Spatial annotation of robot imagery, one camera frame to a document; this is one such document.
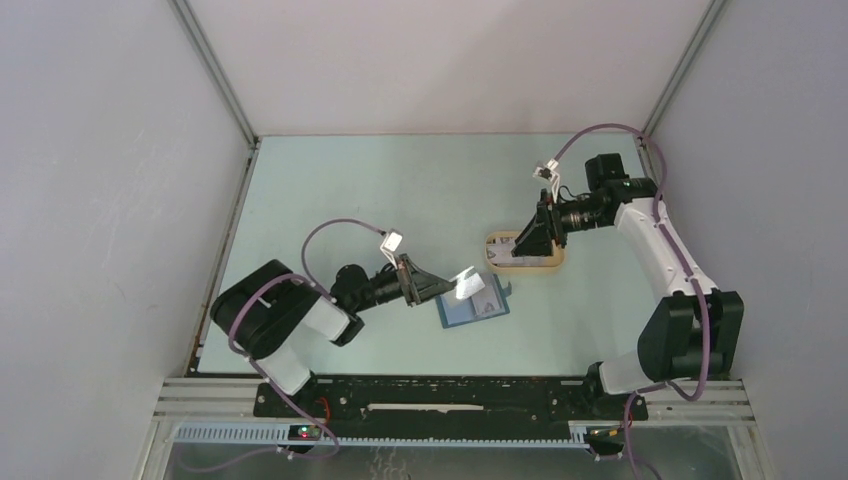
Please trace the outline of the beige oval tray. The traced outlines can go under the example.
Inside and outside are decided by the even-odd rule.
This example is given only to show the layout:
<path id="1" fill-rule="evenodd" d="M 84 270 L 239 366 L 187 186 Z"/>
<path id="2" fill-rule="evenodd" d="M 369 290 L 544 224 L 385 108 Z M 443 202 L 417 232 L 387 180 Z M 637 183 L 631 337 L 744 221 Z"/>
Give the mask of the beige oval tray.
<path id="1" fill-rule="evenodd" d="M 499 265 L 488 261 L 486 245 L 491 243 L 514 243 L 520 234 L 516 230 L 501 230 L 490 233 L 484 242 L 487 268 L 498 275 L 544 275 L 556 273 L 567 261 L 565 248 L 556 249 L 551 257 L 518 257 L 515 264 Z"/>

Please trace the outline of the blue card holder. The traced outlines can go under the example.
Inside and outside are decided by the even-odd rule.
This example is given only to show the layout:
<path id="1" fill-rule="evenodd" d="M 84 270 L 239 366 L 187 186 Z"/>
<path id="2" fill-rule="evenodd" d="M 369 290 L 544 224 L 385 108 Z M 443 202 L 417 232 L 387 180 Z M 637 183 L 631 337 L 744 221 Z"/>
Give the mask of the blue card holder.
<path id="1" fill-rule="evenodd" d="M 484 288 L 470 298 L 458 303 L 449 302 L 449 297 L 436 298 L 441 325 L 444 329 L 465 326 L 510 313 L 507 299 L 512 295 L 512 284 L 503 284 L 498 275 L 482 275 Z"/>

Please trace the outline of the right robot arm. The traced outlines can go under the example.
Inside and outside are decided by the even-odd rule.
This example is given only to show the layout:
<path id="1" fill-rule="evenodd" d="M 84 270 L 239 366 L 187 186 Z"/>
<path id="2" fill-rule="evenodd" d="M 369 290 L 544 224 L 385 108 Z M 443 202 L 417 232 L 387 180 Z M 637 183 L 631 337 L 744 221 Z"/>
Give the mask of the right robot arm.
<path id="1" fill-rule="evenodd" d="M 732 367 L 744 303 L 735 291 L 723 291 L 694 261 L 676 232 L 650 178 L 625 173 L 620 155 L 601 154 L 585 163 L 588 192 L 570 200 L 559 195 L 559 163 L 538 165 L 534 178 L 546 182 L 533 219 L 518 235 L 514 257 L 551 257 L 569 235 L 612 227 L 635 253 L 657 306 L 640 333 L 634 351 L 598 363 L 598 380 L 581 392 L 585 411 L 606 418 L 622 395 L 694 378 L 687 399 L 698 399 L 706 381 Z"/>

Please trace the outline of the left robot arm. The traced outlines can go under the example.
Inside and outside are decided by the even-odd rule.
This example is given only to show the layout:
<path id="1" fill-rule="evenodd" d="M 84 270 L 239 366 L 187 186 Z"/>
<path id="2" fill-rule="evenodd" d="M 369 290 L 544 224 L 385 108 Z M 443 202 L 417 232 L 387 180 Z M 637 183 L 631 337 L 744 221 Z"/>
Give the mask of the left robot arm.
<path id="1" fill-rule="evenodd" d="M 413 307 L 448 293 L 456 279 L 418 267 L 406 254 L 368 275 L 359 265 L 342 267 L 327 293 L 306 277 L 271 260 L 220 294 L 210 316 L 235 353 L 279 389 L 278 404 L 304 416 L 316 403 L 314 372 L 298 357 L 289 337 L 300 327 L 336 346 L 350 343 L 364 327 L 359 313 L 402 299 Z"/>

